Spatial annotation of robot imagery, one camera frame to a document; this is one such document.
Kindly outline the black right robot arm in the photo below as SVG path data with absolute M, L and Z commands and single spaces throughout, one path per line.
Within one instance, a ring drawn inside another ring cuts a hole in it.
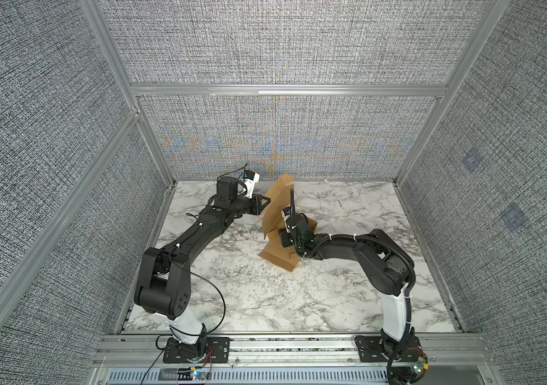
M 380 229 L 359 235 L 315 234 L 304 214 L 288 218 L 275 234 L 282 246 L 292 248 L 301 258 L 356 261 L 381 295 L 382 352 L 388 359 L 400 359 L 413 335 L 411 291 L 416 274 L 410 256 Z

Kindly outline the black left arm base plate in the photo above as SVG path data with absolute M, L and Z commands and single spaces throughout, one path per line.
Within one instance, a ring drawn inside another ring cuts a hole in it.
M 196 344 L 181 343 L 174 338 L 167 340 L 164 349 L 165 364 L 196 364 L 205 362 L 226 364 L 230 353 L 231 339 L 227 337 L 201 337 Z

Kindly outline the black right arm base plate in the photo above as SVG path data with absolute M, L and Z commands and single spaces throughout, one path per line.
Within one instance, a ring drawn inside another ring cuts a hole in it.
M 398 342 L 382 335 L 357 335 L 355 345 L 362 363 L 387 363 Z M 413 333 L 404 343 L 400 352 L 394 355 L 393 363 L 427 362 L 419 338 Z

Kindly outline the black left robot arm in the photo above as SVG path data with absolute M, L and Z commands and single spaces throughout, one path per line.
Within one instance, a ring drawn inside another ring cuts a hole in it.
M 207 327 L 189 309 L 192 263 L 234 220 L 257 216 L 271 200 L 255 194 L 260 175 L 252 170 L 241 176 L 217 178 L 216 194 L 198 213 L 195 222 L 175 241 L 147 249 L 142 257 L 134 292 L 134 303 L 151 314 L 170 321 L 171 344 L 197 362 L 207 355 Z

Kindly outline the brown cardboard box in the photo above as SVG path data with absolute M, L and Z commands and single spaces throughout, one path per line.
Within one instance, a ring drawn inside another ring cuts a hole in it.
M 268 243 L 258 255 L 289 272 L 297 267 L 300 258 L 282 245 L 279 230 L 286 230 L 282 210 L 290 205 L 290 192 L 294 188 L 293 181 L 292 176 L 282 175 L 265 194 L 271 200 L 262 214 L 263 235 Z

